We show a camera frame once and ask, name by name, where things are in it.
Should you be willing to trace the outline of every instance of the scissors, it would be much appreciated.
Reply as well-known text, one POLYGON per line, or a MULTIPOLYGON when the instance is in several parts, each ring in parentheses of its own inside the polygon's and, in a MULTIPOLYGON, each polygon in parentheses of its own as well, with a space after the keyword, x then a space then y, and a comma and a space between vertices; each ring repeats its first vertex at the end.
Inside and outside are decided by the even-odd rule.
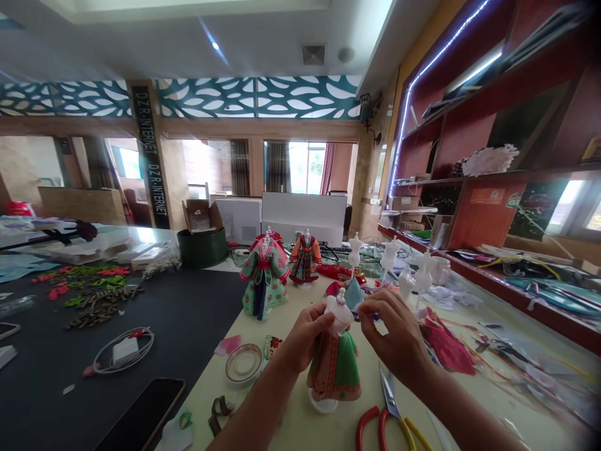
POLYGON ((411 432, 418 438, 421 442, 422 446, 426 451, 434 451, 423 434, 419 431, 419 429, 413 424, 410 418, 403 418, 399 413, 399 408, 394 399, 394 383, 392 379, 392 374, 390 371, 388 372, 388 377, 384 374, 382 370, 382 366, 380 366, 380 379, 382 381, 382 389, 384 390, 384 398, 386 400, 386 406, 380 412, 378 406, 373 406, 366 413, 363 414, 361 419, 359 420, 359 425, 357 426, 357 437, 356 437, 356 450, 363 451, 363 428, 367 423, 369 423, 373 418, 376 418, 379 414, 378 419, 378 442, 380 445, 380 451, 387 451, 386 448, 386 436, 385 436, 385 428, 386 428, 386 420, 393 416, 397 420, 399 420, 399 426, 403 431, 403 435, 405 436, 405 440, 407 440, 407 444, 409 445, 409 451, 416 451, 415 441, 413 440, 413 436, 411 432))

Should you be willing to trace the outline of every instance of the tape roll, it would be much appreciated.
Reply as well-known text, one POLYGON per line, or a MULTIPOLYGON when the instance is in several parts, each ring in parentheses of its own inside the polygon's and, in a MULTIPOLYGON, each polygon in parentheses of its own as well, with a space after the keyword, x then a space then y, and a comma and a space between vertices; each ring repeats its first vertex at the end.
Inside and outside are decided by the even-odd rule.
POLYGON ((264 367, 263 352, 257 345, 248 344, 234 349, 225 363, 225 377, 234 388, 252 385, 264 367))

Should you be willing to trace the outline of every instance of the smartphone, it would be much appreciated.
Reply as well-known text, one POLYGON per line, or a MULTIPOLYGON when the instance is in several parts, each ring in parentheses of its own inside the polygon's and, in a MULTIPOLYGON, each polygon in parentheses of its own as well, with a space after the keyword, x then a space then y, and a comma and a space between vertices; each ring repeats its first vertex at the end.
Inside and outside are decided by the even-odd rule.
POLYGON ((95 448, 96 451, 145 451, 183 393, 179 379, 154 379, 95 448))
POLYGON ((21 326, 11 323, 0 323, 0 340, 10 337, 21 330, 21 326))

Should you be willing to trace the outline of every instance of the human hand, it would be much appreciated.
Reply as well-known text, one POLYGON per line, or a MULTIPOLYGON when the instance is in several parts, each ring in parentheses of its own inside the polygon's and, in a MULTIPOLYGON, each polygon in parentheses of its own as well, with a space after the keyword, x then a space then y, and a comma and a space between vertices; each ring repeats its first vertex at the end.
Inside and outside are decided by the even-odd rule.
POLYGON ((282 365, 283 370, 289 370, 298 376, 307 369, 313 359, 317 335, 334 323, 334 314, 324 314, 325 310, 326 304, 319 303, 300 312, 288 337, 278 347, 273 357, 282 365))
POLYGON ((400 295, 381 289, 368 296, 359 308, 361 330, 378 357, 410 390, 436 369, 424 345, 418 320, 400 295), (369 315, 378 313, 388 329, 382 335, 369 315))

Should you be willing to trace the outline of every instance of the yellow table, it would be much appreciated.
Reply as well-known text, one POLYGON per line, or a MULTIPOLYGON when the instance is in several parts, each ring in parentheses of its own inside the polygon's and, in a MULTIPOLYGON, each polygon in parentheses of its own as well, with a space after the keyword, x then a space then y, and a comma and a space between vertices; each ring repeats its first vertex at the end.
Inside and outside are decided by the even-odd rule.
MULTIPOLYGON (((290 297, 288 303, 274 308, 269 313, 268 320, 263 322, 259 322, 255 318, 241 312, 227 336, 240 334, 242 335, 243 343, 254 343, 260 348, 263 347, 265 337, 268 334, 285 339, 299 312, 311 303, 319 302, 326 287, 331 282, 333 282, 331 279, 320 276, 319 280, 314 282, 310 289, 299 289, 289 282, 287 285, 290 297)), ((469 290, 471 293, 476 291, 476 289, 472 288, 469 288, 469 290)), ((481 294, 481 297, 486 297, 486 293, 481 294)), ((242 300, 216 299, 215 302, 241 303, 242 300)), ((414 303, 415 298, 412 296, 409 306, 413 308, 414 303)), ((525 318, 516 319, 511 312, 507 315, 503 314, 505 307, 497 305, 498 303, 502 303, 502 301, 485 299, 485 305, 480 306, 477 310, 456 306, 456 309, 452 312, 437 309, 432 304, 425 302, 422 302, 422 306, 430 305, 439 313, 441 318, 477 326, 482 332, 484 332, 484 329, 479 326, 478 321, 501 322, 507 326, 511 322, 512 327, 520 329, 519 326, 522 325, 520 321, 530 320, 525 315, 523 315, 525 318)), ((577 359, 575 359, 575 352, 578 350, 575 351, 570 344, 561 343, 561 339, 552 336, 553 333, 543 330, 542 326, 537 326, 534 323, 532 321, 526 324, 526 327, 531 329, 530 335, 532 333, 537 335, 537 338, 546 342, 549 348, 553 348, 553 350, 549 349, 551 355, 558 356, 567 361, 574 362, 575 360, 579 360, 578 363, 588 362, 593 365, 590 356, 579 354, 576 355, 577 359), (538 327, 540 330, 532 330, 535 327, 538 327)), ((377 327, 380 332, 386 332, 386 328, 381 321, 377 323, 377 327)), ((454 326, 450 326, 450 328, 455 333, 461 333, 469 340, 470 344, 473 343, 473 340, 470 338, 472 334, 467 329, 454 326)), ((357 363, 361 377, 361 398, 354 402, 340 402, 333 414, 322 416, 313 409, 307 397, 307 374, 305 371, 300 375, 294 387, 286 414, 282 420, 282 425, 273 438, 270 449, 286 449, 287 451, 317 449, 348 451, 355 448, 355 432, 359 418, 366 410, 375 405, 382 408, 384 406, 384 395, 379 378, 378 357, 363 336, 359 323, 354 323, 351 326, 351 334, 359 348, 357 363)), ((491 365, 498 368, 503 367, 503 364, 492 356, 490 352, 486 352, 484 355, 491 365)), ((227 356, 214 355, 185 400, 183 407, 189 409, 192 413, 195 432, 194 444, 191 448, 193 450, 204 450, 213 439, 207 423, 213 399, 220 395, 225 395, 226 399, 234 402, 237 408, 244 401, 246 394, 250 390, 250 388, 233 390, 226 385, 226 360, 227 356)), ((532 450, 559 450, 574 447, 575 438, 571 435, 570 431, 549 415, 533 411, 531 408, 524 406, 485 377, 461 374, 454 374, 454 377, 496 418, 507 418, 512 421, 524 436, 525 443, 532 450)), ((398 381, 396 382, 396 399, 399 403, 401 414, 411 417, 435 450, 442 450, 434 426, 426 413, 425 406, 398 381)), ((261 414, 268 415, 269 412, 262 412, 261 414)), ((378 449, 377 424, 378 421, 375 419, 365 429, 363 437, 365 449, 378 449)), ((453 449, 457 450, 458 447, 448 432, 447 436, 452 443, 453 449)), ((386 439, 388 449, 407 449, 401 429, 396 422, 388 422, 386 439)), ((162 445, 159 443, 157 450, 161 451, 161 449, 162 445)))

